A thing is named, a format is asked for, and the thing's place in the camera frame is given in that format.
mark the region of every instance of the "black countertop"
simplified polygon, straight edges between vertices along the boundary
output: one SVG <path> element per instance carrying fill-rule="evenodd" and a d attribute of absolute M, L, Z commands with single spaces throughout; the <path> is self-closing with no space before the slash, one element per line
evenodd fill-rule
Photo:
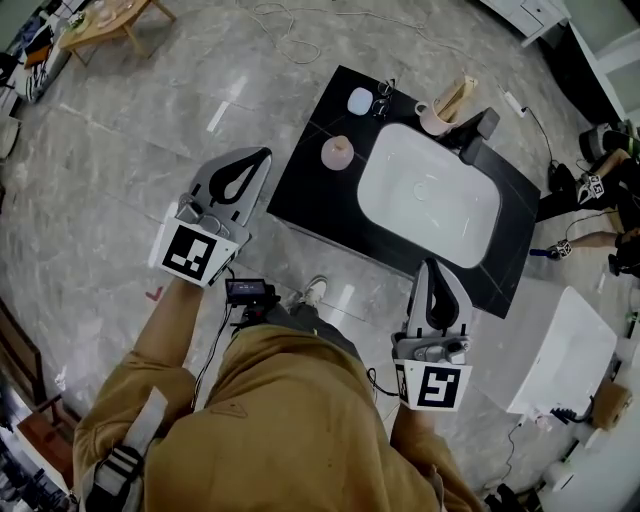
<path fill-rule="evenodd" d="M 402 123 L 425 133 L 414 113 L 416 100 L 396 91 L 384 121 L 371 114 L 355 116 L 347 111 L 347 101 L 356 87 L 375 96 L 378 81 L 340 66 L 305 127 L 267 211 L 293 227 L 413 277 L 424 258 L 438 257 L 370 221 L 360 209 L 357 190 L 383 126 Z M 356 152 L 349 167 L 339 172 L 320 161 L 322 145 L 337 135 L 347 136 Z M 527 258 L 540 191 L 484 145 L 474 166 L 494 181 L 501 195 L 487 253 L 470 269 L 438 259 L 458 276 L 475 307 L 504 318 Z"/>

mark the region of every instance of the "sink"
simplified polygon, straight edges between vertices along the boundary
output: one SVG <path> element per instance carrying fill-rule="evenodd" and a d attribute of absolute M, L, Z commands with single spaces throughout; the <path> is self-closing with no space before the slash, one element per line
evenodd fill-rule
<path fill-rule="evenodd" d="M 495 183 L 403 124 L 382 128 L 358 185 L 367 218 L 463 268 L 484 258 L 500 210 Z"/>

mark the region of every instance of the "white cabinet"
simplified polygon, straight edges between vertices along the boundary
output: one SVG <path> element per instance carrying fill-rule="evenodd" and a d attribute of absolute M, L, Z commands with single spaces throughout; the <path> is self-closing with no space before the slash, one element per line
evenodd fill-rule
<path fill-rule="evenodd" d="M 527 46 L 555 24 L 570 17 L 562 0 L 481 1 L 526 36 L 522 46 Z"/>

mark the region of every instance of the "marble floor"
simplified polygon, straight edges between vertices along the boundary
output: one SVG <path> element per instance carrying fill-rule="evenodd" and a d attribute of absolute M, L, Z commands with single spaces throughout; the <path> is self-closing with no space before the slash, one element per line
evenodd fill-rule
<path fill-rule="evenodd" d="M 462 70 L 480 86 L 471 115 L 493 107 L 501 117 L 490 144 L 546 193 L 549 153 L 535 121 L 520 119 L 498 81 L 544 125 L 553 157 L 574 165 L 578 134 L 589 125 L 559 90 L 536 44 L 477 0 L 284 0 L 333 12 L 373 10 L 424 23 L 424 33 L 364 16 L 296 12 L 292 38 L 322 49 L 308 65 L 277 52 L 267 34 L 234 0 L 166 0 L 178 20 L 150 8 L 138 22 L 154 53 L 141 60 L 127 41 L 84 50 L 87 68 L 71 59 L 36 105 L 22 108 L 20 139 L 2 168 L 7 196 L 0 216 L 0 296 L 43 354 L 50 394 L 86 412 L 114 364 L 132 346 L 154 302 L 146 292 L 169 277 L 146 266 L 168 203 L 199 164 L 227 150 L 265 145 L 273 168 L 249 228 L 254 235 L 233 264 L 236 275 L 263 276 L 285 300 L 316 273 L 331 284 L 321 315 L 351 338 L 379 383 L 395 387 L 389 334 L 404 317 L 411 282 L 373 263 L 293 231 L 266 214 L 266 205 L 315 103 L 339 64 L 370 76 L 396 77 L 399 89 L 431 100 Z M 242 6 L 256 2 L 241 0 Z M 286 16 L 262 18 L 282 36 Z M 299 59 L 309 48 L 280 42 Z M 212 125 L 216 112 L 223 111 Z M 537 227 L 533 245 L 563 238 L 575 216 Z M 607 229 L 604 218 L 572 228 L 572 235 Z M 601 275 L 606 250 L 583 250 L 570 260 L 527 262 L 525 274 L 574 286 L 617 332 L 624 329 L 631 281 Z M 221 318 L 223 290 L 206 293 L 188 367 L 200 370 Z M 228 333 L 207 374 L 209 384 Z M 385 425 L 396 401 L 379 395 Z M 469 388 L 461 410 L 439 419 L 462 472 L 480 489 L 506 471 L 507 432 L 517 417 Z M 570 442 L 559 424 L 543 432 L 526 424 L 513 436 L 516 489 L 533 484 Z"/>

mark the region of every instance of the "soap dispenser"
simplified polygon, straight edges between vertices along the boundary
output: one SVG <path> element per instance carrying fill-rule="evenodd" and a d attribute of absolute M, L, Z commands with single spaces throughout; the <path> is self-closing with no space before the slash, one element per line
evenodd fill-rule
<path fill-rule="evenodd" d="M 353 160 L 353 146 L 344 135 L 338 135 L 326 141 L 322 146 L 322 163 L 332 171 L 346 169 Z"/>

